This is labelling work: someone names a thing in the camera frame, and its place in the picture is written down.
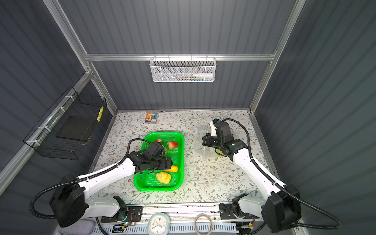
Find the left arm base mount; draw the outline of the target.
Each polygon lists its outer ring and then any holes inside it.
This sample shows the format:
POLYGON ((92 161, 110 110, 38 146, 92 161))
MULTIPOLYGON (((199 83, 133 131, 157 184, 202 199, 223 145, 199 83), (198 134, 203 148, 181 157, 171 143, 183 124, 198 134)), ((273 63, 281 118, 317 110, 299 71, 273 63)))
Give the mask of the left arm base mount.
POLYGON ((120 208, 120 210, 113 217, 102 217, 100 219, 101 223, 136 223, 141 221, 141 216, 143 214, 143 207, 141 206, 131 206, 125 208, 120 208))

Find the yellow-green wrinkled pear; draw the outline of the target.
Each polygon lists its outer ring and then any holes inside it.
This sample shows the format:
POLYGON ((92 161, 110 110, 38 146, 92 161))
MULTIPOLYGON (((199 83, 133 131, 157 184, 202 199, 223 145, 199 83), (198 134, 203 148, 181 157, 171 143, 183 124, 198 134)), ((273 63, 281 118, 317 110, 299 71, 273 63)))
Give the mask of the yellow-green wrinkled pear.
POLYGON ((172 176, 167 172, 159 172, 156 174, 156 179, 159 183, 168 185, 171 181, 172 176))

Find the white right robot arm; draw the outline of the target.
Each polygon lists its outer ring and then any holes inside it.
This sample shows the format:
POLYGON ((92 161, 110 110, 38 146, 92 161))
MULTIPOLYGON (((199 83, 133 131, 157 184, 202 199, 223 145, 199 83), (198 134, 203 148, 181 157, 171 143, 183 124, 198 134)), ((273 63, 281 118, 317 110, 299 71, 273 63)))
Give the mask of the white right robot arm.
POLYGON ((235 139, 231 132, 229 121, 213 119, 210 122, 211 132, 202 138, 204 147, 213 148, 215 153, 229 158, 238 165, 258 187, 261 197, 259 199, 242 194, 232 200, 231 204, 220 204, 222 219, 231 216, 245 218, 248 215, 256 216, 263 220, 263 225, 273 233, 295 227, 304 227, 319 230, 334 230, 342 226, 342 222, 331 213, 314 206, 300 198, 300 193, 293 185, 287 186, 284 182, 270 173, 253 155, 250 146, 248 130, 241 124, 247 141, 235 139), (301 206, 306 206, 313 211, 331 219, 334 225, 317 225, 300 223, 302 217, 301 206))

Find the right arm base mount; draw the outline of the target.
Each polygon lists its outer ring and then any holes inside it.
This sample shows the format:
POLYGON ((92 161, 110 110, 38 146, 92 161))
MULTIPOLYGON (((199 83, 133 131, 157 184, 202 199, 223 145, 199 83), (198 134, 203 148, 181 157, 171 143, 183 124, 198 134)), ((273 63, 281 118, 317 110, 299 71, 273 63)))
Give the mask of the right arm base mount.
POLYGON ((257 217, 251 214, 244 213, 240 210, 240 207, 233 203, 220 203, 219 213, 222 220, 230 219, 256 219, 257 217))

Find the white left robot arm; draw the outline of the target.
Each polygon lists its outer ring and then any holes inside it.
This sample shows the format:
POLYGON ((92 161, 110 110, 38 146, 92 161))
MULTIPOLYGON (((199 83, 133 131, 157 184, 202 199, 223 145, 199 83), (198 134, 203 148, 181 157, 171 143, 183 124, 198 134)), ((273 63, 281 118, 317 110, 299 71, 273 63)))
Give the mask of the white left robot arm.
POLYGON ((127 150, 119 162, 101 170, 77 177, 67 175, 60 183, 37 193, 29 204, 29 211, 38 218, 56 219, 61 228, 92 217, 113 217, 117 222, 124 222, 131 213, 120 197, 96 200, 91 198, 92 195, 122 178, 145 170, 171 169, 172 159, 165 154, 160 142, 150 142, 147 149, 127 150), (36 201, 48 192, 53 192, 49 200, 52 215, 38 212, 35 208, 36 201))

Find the orange carrot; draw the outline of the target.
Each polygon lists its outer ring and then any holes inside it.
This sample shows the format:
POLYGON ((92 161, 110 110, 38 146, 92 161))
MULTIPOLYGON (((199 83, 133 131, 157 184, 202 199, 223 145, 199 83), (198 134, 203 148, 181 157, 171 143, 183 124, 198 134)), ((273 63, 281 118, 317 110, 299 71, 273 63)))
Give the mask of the orange carrot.
POLYGON ((172 165, 170 169, 165 169, 165 172, 173 172, 176 173, 179 170, 179 168, 175 165, 172 165))

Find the clear zip top bag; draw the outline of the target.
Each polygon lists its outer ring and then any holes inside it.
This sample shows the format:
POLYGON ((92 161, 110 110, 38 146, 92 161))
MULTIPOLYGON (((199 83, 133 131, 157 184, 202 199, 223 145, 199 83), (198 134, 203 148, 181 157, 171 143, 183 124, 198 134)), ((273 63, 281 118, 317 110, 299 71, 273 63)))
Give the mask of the clear zip top bag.
POLYGON ((197 126, 194 129, 193 150, 201 160, 225 157, 225 154, 216 146, 219 141, 212 135, 211 129, 197 126))

